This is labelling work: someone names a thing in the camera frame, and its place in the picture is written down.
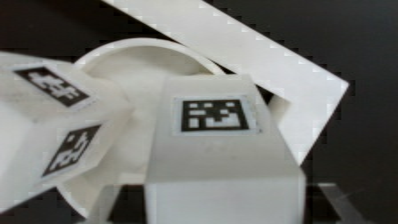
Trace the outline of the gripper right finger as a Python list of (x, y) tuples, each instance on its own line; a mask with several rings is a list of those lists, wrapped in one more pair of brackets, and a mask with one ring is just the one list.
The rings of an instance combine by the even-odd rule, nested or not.
[(334, 183), (307, 185), (305, 224), (373, 224)]

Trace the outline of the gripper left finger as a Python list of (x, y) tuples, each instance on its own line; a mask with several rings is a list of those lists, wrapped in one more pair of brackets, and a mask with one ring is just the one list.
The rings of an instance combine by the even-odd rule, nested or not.
[(108, 185), (81, 224), (145, 224), (142, 185)]

